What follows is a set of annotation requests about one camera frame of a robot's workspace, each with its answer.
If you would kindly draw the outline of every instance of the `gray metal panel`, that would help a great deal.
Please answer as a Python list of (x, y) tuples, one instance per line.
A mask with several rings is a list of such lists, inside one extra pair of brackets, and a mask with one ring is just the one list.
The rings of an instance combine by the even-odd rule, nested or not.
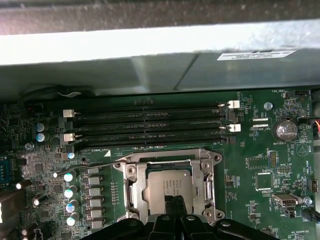
[(201, 54), (180, 91), (273, 88), (320, 83), (319, 49), (302, 49), (285, 58), (217, 61), (221, 53)]

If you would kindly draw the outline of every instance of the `integrated circuit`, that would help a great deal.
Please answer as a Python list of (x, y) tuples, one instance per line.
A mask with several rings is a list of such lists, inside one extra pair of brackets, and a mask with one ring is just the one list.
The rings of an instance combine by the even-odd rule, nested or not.
[(273, 175), (271, 172), (255, 174), (255, 189), (257, 191), (270, 190), (273, 187)]
[(36, 172), (42, 172), (44, 169), (43, 169), (43, 165), (42, 164), (35, 164), (34, 165), (34, 170)]
[(165, 170), (150, 172), (147, 179), (144, 199), (148, 202), (150, 214), (165, 212), (165, 195), (184, 198), (188, 213), (192, 213), (196, 188), (188, 170)]
[(54, 185), (53, 186), (53, 190), (54, 190), (55, 193), (62, 193), (63, 188), (62, 188), (61, 185)]

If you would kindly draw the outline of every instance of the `white label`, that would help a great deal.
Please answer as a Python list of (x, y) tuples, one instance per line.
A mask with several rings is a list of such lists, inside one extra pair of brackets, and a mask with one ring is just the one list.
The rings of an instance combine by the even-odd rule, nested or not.
[(222, 53), (217, 61), (248, 60), (248, 59), (280, 59), (293, 54), (297, 50), (287, 51), (253, 51), (253, 52), (226, 52)]

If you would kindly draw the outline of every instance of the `small component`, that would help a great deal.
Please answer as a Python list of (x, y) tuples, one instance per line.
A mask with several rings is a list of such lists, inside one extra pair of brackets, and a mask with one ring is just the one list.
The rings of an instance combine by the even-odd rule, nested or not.
[(39, 197), (34, 197), (33, 198), (33, 205), (35, 205), (36, 207), (39, 206), (40, 204), (44, 203), (45, 201), (47, 201), (49, 199), (47, 194), (43, 194)]
[(91, 187), (91, 188), (85, 189), (84, 192), (86, 194), (89, 194), (89, 196), (94, 197), (94, 196), (101, 196), (101, 190), (102, 188), (100, 186), (97, 186), (97, 187)]
[(269, 229), (269, 228), (262, 228), (260, 231), (263, 232), (264, 234), (268, 234), (270, 236), (273, 235), (271, 229)]
[(100, 172), (100, 169), (98, 167), (88, 169), (88, 174), (98, 174), (99, 172)]
[(295, 207), (281, 207), (280, 211), (290, 219), (294, 219), (297, 216)]
[(43, 165), (42, 164), (35, 164), (34, 165), (34, 170), (36, 172), (42, 172), (44, 170)]
[(274, 107), (274, 105), (273, 105), (271, 102), (267, 101), (267, 102), (263, 105), (263, 107), (264, 107), (265, 110), (270, 111), (270, 110)]
[(313, 203), (312, 199), (309, 196), (306, 196), (303, 198), (303, 203), (307, 206), (311, 205)]
[(271, 172), (259, 172), (255, 174), (255, 189), (257, 191), (270, 190), (273, 187), (273, 175)]
[(318, 180), (313, 178), (308, 178), (306, 180), (307, 190), (312, 193), (318, 192)]
[(45, 142), (49, 140), (49, 134), (47, 132), (40, 132), (35, 136), (35, 139), (39, 142)]
[(55, 193), (62, 193), (62, 191), (63, 191), (62, 186), (61, 185), (54, 185), (53, 186), (53, 191)]
[(49, 217), (49, 212), (48, 211), (42, 211), (41, 212), (41, 217), (42, 218), (48, 218)]
[(71, 214), (70, 217), (67, 218), (66, 224), (68, 226), (74, 226), (76, 224), (76, 222), (79, 221), (79, 219), (80, 219), (79, 213), (74, 212), (74, 213)]
[(61, 233), (61, 240), (70, 240), (71, 237), (72, 237), (72, 233), (69, 231)]
[(301, 216), (308, 221), (320, 224), (320, 213), (312, 208), (304, 208), (301, 210)]
[(279, 166), (277, 168), (278, 174), (288, 174), (291, 173), (291, 166)]
[(272, 194), (273, 200), (284, 208), (294, 208), (298, 203), (297, 200), (286, 193)]
[(64, 176), (63, 176), (63, 179), (66, 181), (66, 182), (71, 182), (75, 177), (77, 176), (77, 172), (75, 170), (71, 170), (70, 172), (66, 173)]
[(38, 133), (41, 133), (43, 131), (47, 131), (49, 128), (48, 124), (46, 123), (42, 123), (42, 122), (38, 122), (36, 125), (35, 125), (35, 130), (38, 132)]
[(100, 176), (90, 176), (88, 178), (89, 185), (99, 185), (101, 183), (101, 177)]
[(52, 225), (49, 221), (41, 223), (35, 230), (35, 239), (48, 240), (52, 236)]
[(269, 151), (269, 158), (270, 158), (270, 168), (277, 167), (277, 152), (276, 151)]
[(64, 118), (73, 118), (75, 116), (74, 109), (64, 109), (63, 110), (63, 117)]
[(77, 200), (72, 200), (70, 203), (68, 203), (65, 207), (65, 210), (68, 212), (68, 213), (73, 213), (76, 208), (79, 207), (79, 202)]
[(64, 191), (64, 196), (67, 198), (67, 199), (70, 199), (72, 198), (72, 196), (74, 194), (76, 194), (78, 192), (78, 188), (74, 185), (70, 186), (68, 189), (66, 189)]
[(92, 229), (102, 229), (104, 227), (104, 218), (95, 218), (91, 222)]
[(75, 158), (75, 154), (73, 152), (69, 152), (68, 153), (68, 159), (74, 159)]
[(32, 185), (32, 181), (30, 179), (24, 179), (21, 182), (18, 182), (15, 187), (16, 189), (25, 189)]
[(21, 234), (23, 236), (30, 236), (34, 233), (34, 230), (36, 229), (36, 227), (38, 227), (38, 223), (36, 223), (35, 221), (30, 223), (28, 226), (24, 227), (21, 230)]
[(256, 220), (256, 214), (250, 213), (249, 218), (250, 220)]
[(33, 143), (30, 143), (30, 142), (27, 142), (25, 145), (24, 145), (24, 149), (27, 150), (27, 151), (31, 151), (35, 148), (35, 145)]
[(299, 205), (302, 205), (304, 203), (304, 200), (302, 199), (302, 197), (295, 195), (293, 193), (289, 193), (289, 195), (291, 197), (294, 197), (296, 199), (296, 201), (298, 202)]
[(65, 133), (65, 134), (63, 134), (63, 140), (65, 142), (73, 142), (76, 140), (76, 134), (75, 133)]
[(297, 125), (291, 120), (281, 119), (274, 123), (274, 137), (282, 142), (292, 142), (298, 136)]

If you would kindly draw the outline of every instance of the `green circuit board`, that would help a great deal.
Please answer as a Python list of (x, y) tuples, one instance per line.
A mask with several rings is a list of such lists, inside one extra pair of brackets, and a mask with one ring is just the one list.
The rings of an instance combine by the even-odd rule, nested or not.
[[(99, 229), (92, 229), (91, 219), (87, 218), (86, 194), (82, 186), (86, 184), (88, 173), (80, 171), (72, 182), (63, 177), (54, 178), (53, 173), (73, 165), (108, 163), (135, 152), (164, 150), (198, 149), (218, 152), (223, 160), (215, 166), (214, 184), (216, 208), (223, 211), (226, 218), (233, 219), (252, 228), (269, 231), (282, 240), (314, 240), (316, 223), (301, 217), (300, 210), (315, 206), (315, 194), (307, 190), (307, 179), (314, 177), (313, 126), (297, 124), (298, 118), (312, 116), (312, 97), (305, 93), (286, 96), (286, 91), (294, 89), (263, 89), (243, 91), (198, 92), (179, 94), (158, 94), (142, 96), (122, 96), (93, 99), (68, 99), (55, 102), (30, 103), (28, 117), (19, 118), (20, 107), (8, 104), (3, 107), (2, 118), (7, 124), (7, 132), (13, 133), (10, 157), (22, 156), (28, 164), (18, 167), (11, 164), (11, 181), (3, 188), (14, 186), (19, 180), (18, 172), (30, 178), (33, 185), (26, 188), (26, 209), (21, 214), (23, 224), (52, 222), (53, 240), (79, 240)], [(68, 146), (60, 142), (61, 118), (63, 110), (76, 112), (104, 109), (161, 108), (172, 105), (206, 106), (216, 102), (239, 100), (240, 108), (235, 111), (241, 131), (232, 135), (232, 141), (215, 142), (203, 139), (185, 143), (173, 142), (149, 144), (148, 146), (126, 145), (115, 147), (89, 147), (76, 149), (75, 156), (68, 157)], [(272, 109), (266, 110), (266, 102), (272, 103)], [(274, 124), (278, 120), (290, 119), (295, 122), (298, 134), (293, 141), (279, 141), (273, 134)], [(50, 139), (37, 142), (34, 125), (46, 122)], [(32, 150), (26, 150), (25, 144), (33, 144)], [(125, 214), (123, 175), (111, 166), (100, 171), (102, 175), (102, 194), (104, 196), (104, 226), (109, 226)], [(80, 206), (77, 212), (80, 220), (75, 226), (68, 226), (66, 205), (70, 201), (64, 197), (64, 191), (74, 185), (80, 189), (72, 199)], [(304, 203), (295, 208), (296, 216), (287, 217), (272, 194), (293, 193), (302, 198), (308, 196), (312, 205)], [(49, 199), (34, 208), (35, 195), (47, 194)]]

